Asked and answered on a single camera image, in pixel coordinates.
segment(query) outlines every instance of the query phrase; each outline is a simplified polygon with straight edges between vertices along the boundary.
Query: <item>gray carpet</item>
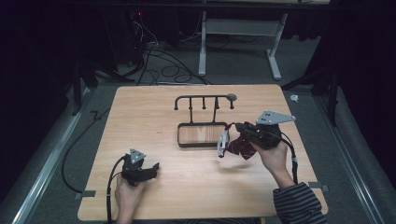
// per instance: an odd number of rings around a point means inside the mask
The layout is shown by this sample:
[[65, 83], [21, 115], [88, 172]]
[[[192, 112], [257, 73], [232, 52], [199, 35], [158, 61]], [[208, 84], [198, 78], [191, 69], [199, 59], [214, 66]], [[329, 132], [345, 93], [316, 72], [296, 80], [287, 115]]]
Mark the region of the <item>gray carpet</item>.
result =
[[[269, 46], [271, 41], [266, 38], [259, 38], [254, 41], [251, 41], [251, 37], [250, 39], [233, 38], [236, 39], [221, 49], [219, 47], [224, 42], [218, 40], [209, 41], [209, 45], [213, 48], [207, 51], [205, 78], [213, 84], [275, 83], [283, 85], [289, 83], [304, 74], [304, 70], [318, 43], [317, 40], [305, 42], [299, 42], [297, 39], [282, 40], [276, 59], [283, 78], [281, 81], [274, 81], [263, 51], [265, 49], [263, 46]], [[157, 49], [171, 53], [191, 71], [197, 73], [199, 46], [195, 42], [180, 45], [179, 48], [169, 47], [162, 43]], [[153, 50], [151, 53], [166, 57], [159, 51]], [[175, 67], [168, 67], [163, 70], [163, 68], [170, 65], [172, 63], [164, 59], [150, 56], [147, 69], [151, 72], [147, 72], [142, 76], [142, 83], [155, 85], [165, 81], [178, 81], [179, 79], [175, 80], [175, 77], [164, 77], [162, 75], [158, 79], [153, 79], [153, 77], [158, 76], [157, 72], [160, 74], [163, 71], [168, 76], [175, 74], [177, 70]], [[120, 65], [121, 72], [128, 69], [125, 65]], [[202, 83], [197, 77], [193, 77], [189, 82]], [[100, 85], [93, 91], [91, 100], [87, 104], [86, 109], [82, 111], [78, 126], [74, 130], [66, 148], [71, 147], [81, 133], [92, 124], [92, 110], [96, 110], [101, 114], [111, 107], [115, 91], [120, 85], [118, 82], [100, 80]], [[290, 91], [284, 91], [284, 94], [288, 100], [291, 113], [297, 117], [296, 125], [318, 181], [330, 189], [324, 192], [329, 206], [329, 213], [326, 217], [330, 223], [371, 223], [343, 165], [337, 145], [332, 138], [332, 132], [327, 126], [326, 117], [318, 109], [318, 98], [312, 97], [308, 88], [309, 86], [301, 86]], [[336, 115], [338, 130], [343, 136], [343, 140], [358, 169], [361, 171], [362, 178], [372, 192], [384, 222], [394, 223], [396, 221], [395, 190], [391, 187], [388, 179], [377, 164], [373, 154], [370, 152], [370, 148], [365, 144], [355, 120], [350, 115], [342, 91], [339, 91], [339, 93]], [[299, 95], [298, 103], [290, 100], [292, 94]], [[1, 204], [1, 223], [10, 223], [15, 217], [21, 203], [35, 181], [35, 177], [53, 148], [52, 142], [62, 134], [64, 121], [70, 115], [70, 111], [69, 106], [43, 142], [42, 147], [27, 165], [15, 188]], [[69, 183], [77, 189], [85, 188], [105, 125], [106, 116], [101, 120], [97, 120], [70, 150], [65, 165], [65, 174]], [[80, 200], [75, 199], [75, 193], [63, 183], [59, 165], [35, 212], [32, 214], [30, 223], [81, 223], [77, 217], [79, 203]], [[268, 217], [266, 222], [280, 223], [276, 217]]]

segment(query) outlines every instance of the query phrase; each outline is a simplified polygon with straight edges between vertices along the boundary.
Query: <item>dark background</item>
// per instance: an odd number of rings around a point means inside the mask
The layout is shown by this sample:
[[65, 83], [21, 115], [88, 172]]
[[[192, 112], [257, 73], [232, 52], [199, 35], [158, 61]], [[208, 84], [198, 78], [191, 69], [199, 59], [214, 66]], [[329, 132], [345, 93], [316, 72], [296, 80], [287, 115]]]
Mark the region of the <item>dark background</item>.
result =
[[[283, 38], [298, 35], [304, 41], [321, 36], [306, 75], [323, 66], [336, 72], [362, 134], [396, 186], [392, 171], [396, 159], [392, 144], [396, 139], [393, 131], [395, 100], [392, 98], [396, 81], [394, 4], [386, 0], [341, 1], [340, 4], [361, 5], [362, 12], [332, 17], [290, 13]], [[128, 24], [120, 16], [124, 11], [118, 13], [118, 10], [76, 10], [46, 2], [2, 3], [1, 200], [64, 111], [68, 103], [65, 91], [72, 84], [77, 59], [89, 59], [104, 70], [114, 70], [117, 63], [130, 61], [139, 54], [131, 44]], [[178, 31], [191, 35], [199, 16], [175, 10], [142, 12], [147, 27], [174, 46], [179, 39]], [[217, 14], [221, 17], [235, 15]]]

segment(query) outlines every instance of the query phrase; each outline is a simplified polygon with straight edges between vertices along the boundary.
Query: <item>striped sleeve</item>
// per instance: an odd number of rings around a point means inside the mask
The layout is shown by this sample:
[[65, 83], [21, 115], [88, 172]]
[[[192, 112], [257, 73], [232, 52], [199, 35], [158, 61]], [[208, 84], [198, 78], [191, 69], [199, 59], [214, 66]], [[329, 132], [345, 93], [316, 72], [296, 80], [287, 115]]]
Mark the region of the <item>striped sleeve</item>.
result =
[[274, 204], [282, 223], [327, 223], [317, 196], [305, 183], [274, 190]]

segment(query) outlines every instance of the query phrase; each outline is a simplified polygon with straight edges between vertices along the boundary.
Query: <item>person's arm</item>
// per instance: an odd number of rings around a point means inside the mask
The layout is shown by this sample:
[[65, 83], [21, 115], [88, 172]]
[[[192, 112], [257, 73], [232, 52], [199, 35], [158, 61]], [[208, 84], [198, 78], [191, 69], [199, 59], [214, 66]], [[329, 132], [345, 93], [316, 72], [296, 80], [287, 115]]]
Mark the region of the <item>person's arm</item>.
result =
[[147, 182], [140, 182], [133, 187], [122, 176], [117, 176], [116, 200], [119, 206], [118, 224], [131, 224], [134, 219], [134, 211], [140, 203], [143, 190]]
[[252, 145], [279, 187], [274, 190], [274, 204], [282, 223], [327, 223], [312, 189], [305, 183], [296, 185], [293, 182], [286, 168], [288, 146], [280, 142], [277, 147], [264, 150]]

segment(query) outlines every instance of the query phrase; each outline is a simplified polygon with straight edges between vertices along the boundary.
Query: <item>hand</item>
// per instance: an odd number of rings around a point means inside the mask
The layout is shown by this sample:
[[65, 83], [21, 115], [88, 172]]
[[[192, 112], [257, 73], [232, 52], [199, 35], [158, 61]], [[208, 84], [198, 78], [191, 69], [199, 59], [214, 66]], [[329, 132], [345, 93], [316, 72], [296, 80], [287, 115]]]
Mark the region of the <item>hand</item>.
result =
[[121, 175], [117, 176], [116, 200], [119, 206], [118, 224], [132, 223], [134, 211], [140, 203], [146, 185], [147, 181], [140, 182], [139, 185], [133, 187]]
[[286, 168], [288, 146], [284, 142], [281, 141], [276, 147], [267, 150], [253, 143], [251, 145], [253, 145], [254, 149], [262, 157], [262, 164], [274, 177], [280, 189], [286, 189], [295, 185]]

